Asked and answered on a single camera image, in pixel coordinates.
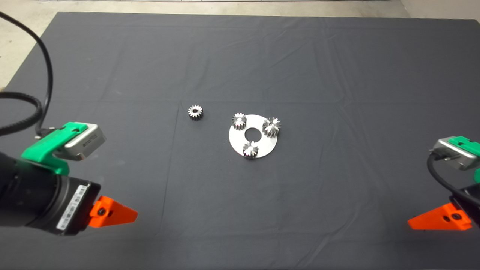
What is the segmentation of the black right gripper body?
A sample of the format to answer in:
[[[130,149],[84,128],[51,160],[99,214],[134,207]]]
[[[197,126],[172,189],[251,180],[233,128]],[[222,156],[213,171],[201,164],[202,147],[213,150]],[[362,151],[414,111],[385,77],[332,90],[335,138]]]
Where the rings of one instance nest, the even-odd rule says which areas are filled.
[[[475,183],[471,186],[459,189],[459,192],[453,192],[449,198],[450,202],[457,210],[465,212],[467,217],[474,222],[478,227],[480,226],[480,207],[479,203],[471,202],[471,199],[480,199],[480,184]]]

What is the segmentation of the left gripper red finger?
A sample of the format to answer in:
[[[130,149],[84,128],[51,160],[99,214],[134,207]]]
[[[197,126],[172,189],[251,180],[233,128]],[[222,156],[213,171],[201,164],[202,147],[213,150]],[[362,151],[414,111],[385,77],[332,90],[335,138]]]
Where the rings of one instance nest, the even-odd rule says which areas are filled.
[[[138,212],[112,198],[100,196],[94,203],[89,216],[89,226],[101,228],[133,223],[137,220]]]

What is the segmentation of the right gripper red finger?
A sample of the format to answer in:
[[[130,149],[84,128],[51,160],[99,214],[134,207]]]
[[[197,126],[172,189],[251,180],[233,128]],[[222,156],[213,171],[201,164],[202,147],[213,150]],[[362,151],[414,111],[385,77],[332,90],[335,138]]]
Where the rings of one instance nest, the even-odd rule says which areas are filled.
[[[466,212],[454,203],[447,203],[408,220],[413,230],[466,231],[473,227]]]

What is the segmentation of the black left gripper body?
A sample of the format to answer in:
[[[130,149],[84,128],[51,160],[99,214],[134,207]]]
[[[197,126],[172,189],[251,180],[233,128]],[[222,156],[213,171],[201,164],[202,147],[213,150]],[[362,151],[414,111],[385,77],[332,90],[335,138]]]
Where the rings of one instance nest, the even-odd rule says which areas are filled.
[[[100,191],[98,183],[60,175],[52,201],[28,227],[59,236],[75,236],[88,226]]]

